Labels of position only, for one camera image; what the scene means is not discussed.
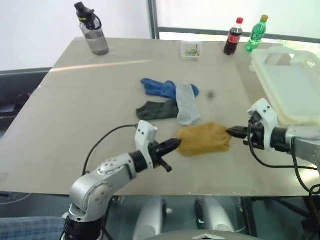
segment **red label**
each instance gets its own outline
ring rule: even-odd
[[[229,34],[229,36],[228,36],[228,42],[230,42],[230,43],[237,44],[237,43],[239,43],[239,40],[240,40],[240,36],[234,36],[231,34]]]

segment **blue fabric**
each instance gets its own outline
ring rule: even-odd
[[[176,85],[172,81],[166,81],[165,83],[144,78],[141,80],[144,86],[145,94],[151,96],[160,96],[169,99],[176,99]],[[191,84],[194,96],[199,95],[199,89]]]
[[[53,216],[0,218],[0,240],[59,240],[64,225]]]

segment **red bottle cap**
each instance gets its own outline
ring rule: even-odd
[[[237,24],[242,24],[243,21],[244,21],[244,19],[243,19],[242,17],[238,17],[238,18],[236,19],[236,23],[237,23]]]

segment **blue sock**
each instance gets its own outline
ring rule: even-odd
[[[141,80],[144,86],[145,94],[151,96],[160,96],[164,98],[176,99],[176,85],[172,81],[166,81],[165,83],[144,78]],[[199,95],[199,89],[191,84],[194,96]]]

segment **sock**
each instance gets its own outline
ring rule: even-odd
[[[181,83],[178,85],[176,88],[176,102],[179,108],[176,120],[179,124],[189,126],[201,118],[194,91],[190,84]]]
[[[182,143],[177,151],[185,157],[226,152],[231,139],[226,131],[226,127],[214,122],[182,128],[178,132]]]
[[[140,120],[150,121],[156,119],[172,119],[178,115],[177,101],[169,99],[166,102],[147,101],[145,105],[138,108],[136,115]]]
[[[176,85],[172,81],[166,81],[165,83],[144,78],[141,80],[144,86],[145,94],[151,96],[160,96],[170,99],[176,99]],[[199,89],[191,84],[194,95],[199,95]]]

